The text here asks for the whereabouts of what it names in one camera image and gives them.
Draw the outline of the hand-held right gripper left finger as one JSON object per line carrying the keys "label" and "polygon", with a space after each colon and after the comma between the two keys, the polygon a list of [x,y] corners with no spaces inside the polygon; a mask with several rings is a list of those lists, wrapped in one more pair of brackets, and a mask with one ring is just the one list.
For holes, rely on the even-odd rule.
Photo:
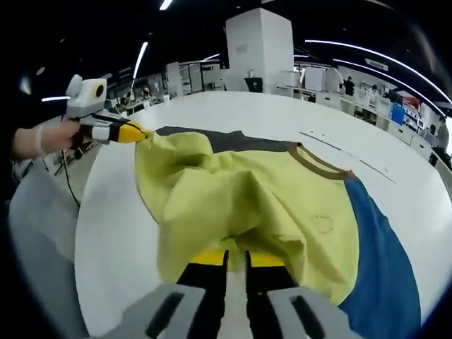
{"label": "hand-held right gripper left finger", "polygon": [[228,251],[204,251],[178,281],[132,304],[106,338],[216,338],[225,314]]}

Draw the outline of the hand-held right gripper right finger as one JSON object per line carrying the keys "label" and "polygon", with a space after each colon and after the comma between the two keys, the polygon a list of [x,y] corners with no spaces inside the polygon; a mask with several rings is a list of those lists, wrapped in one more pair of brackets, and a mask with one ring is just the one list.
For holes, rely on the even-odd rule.
{"label": "hand-held right gripper right finger", "polygon": [[347,314],[297,286],[284,263],[246,252],[246,314],[254,338],[356,338]]}

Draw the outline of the person's left hand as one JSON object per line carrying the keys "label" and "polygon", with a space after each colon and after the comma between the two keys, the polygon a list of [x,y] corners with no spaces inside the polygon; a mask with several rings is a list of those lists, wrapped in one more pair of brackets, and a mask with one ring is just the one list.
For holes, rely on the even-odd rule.
{"label": "person's left hand", "polygon": [[80,124],[63,121],[55,126],[39,126],[35,134],[35,150],[38,155],[47,155],[70,148],[72,138],[79,132]]}

